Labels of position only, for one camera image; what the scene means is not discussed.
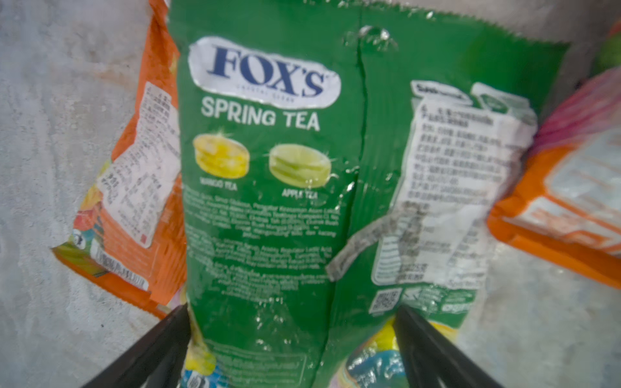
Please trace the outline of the orange snack pack back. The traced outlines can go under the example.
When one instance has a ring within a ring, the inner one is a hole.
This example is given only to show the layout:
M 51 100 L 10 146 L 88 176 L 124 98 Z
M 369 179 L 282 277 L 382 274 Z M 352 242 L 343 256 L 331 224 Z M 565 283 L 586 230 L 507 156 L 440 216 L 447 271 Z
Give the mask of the orange snack pack back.
M 184 302 L 186 238 L 176 67 L 168 1 L 150 3 L 134 115 L 100 170 L 56 258 L 162 318 Z

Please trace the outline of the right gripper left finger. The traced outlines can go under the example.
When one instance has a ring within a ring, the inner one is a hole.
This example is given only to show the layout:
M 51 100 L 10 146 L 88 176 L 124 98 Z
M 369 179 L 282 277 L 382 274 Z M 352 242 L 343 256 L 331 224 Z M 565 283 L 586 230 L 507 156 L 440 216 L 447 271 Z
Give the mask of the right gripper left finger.
M 187 305 L 176 307 L 86 388 L 177 387 L 191 338 Z

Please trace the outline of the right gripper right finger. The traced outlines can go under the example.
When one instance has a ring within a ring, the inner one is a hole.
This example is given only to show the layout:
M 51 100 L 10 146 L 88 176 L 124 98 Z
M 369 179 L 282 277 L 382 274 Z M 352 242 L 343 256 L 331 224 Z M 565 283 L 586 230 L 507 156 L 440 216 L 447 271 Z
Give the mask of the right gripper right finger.
M 500 388 L 500 384 L 412 307 L 398 308 L 394 321 L 409 386 Z

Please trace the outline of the green snack pack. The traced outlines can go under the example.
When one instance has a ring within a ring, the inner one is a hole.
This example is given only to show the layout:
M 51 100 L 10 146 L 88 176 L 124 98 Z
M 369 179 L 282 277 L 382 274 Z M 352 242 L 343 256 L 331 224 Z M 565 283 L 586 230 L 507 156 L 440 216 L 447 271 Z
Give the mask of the green snack pack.
M 406 387 L 395 313 L 459 330 L 567 45 L 381 1 L 174 1 L 168 29 L 181 386 Z

